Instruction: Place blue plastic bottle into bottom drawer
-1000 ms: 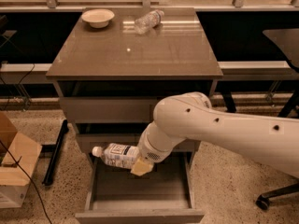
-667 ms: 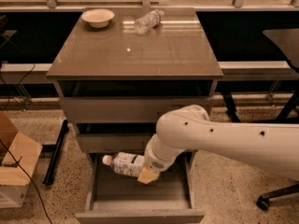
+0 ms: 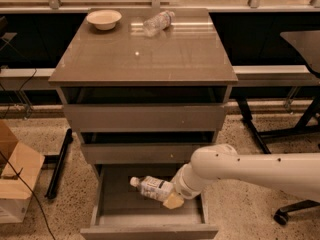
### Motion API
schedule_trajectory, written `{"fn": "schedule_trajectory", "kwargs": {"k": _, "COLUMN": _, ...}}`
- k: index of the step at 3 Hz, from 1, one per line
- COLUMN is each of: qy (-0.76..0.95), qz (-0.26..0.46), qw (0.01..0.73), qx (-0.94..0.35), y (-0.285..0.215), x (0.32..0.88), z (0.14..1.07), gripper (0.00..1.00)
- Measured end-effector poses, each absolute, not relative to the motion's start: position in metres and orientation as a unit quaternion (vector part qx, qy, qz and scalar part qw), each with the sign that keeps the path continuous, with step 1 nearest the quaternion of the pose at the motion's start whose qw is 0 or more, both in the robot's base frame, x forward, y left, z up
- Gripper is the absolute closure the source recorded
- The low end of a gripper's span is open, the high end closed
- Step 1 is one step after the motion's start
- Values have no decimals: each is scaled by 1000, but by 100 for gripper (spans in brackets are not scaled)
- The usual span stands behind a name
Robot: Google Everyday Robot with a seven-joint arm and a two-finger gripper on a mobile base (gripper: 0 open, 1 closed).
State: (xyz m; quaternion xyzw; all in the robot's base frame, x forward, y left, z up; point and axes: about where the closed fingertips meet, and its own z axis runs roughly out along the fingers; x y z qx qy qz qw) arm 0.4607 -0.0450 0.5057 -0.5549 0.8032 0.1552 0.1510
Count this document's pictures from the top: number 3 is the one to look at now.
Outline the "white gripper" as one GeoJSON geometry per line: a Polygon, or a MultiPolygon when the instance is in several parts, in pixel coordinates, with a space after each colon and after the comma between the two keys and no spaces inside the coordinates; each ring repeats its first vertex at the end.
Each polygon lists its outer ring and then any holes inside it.
{"type": "Polygon", "coordinates": [[[181,207],[184,204],[184,199],[193,199],[202,191],[202,179],[193,171],[191,165],[183,165],[171,182],[177,193],[172,192],[163,202],[163,205],[168,209],[181,207]]]}

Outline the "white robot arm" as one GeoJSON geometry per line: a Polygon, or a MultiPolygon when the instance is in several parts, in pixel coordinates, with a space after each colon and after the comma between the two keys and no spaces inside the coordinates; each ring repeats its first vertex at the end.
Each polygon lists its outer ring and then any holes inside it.
{"type": "Polygon", "coordinates": [[[201,147],[172,178],[164,204],[175,209],[215,181],[233,179],[320,202],[320,154],[240,155],[229,144],[201,147]]]}

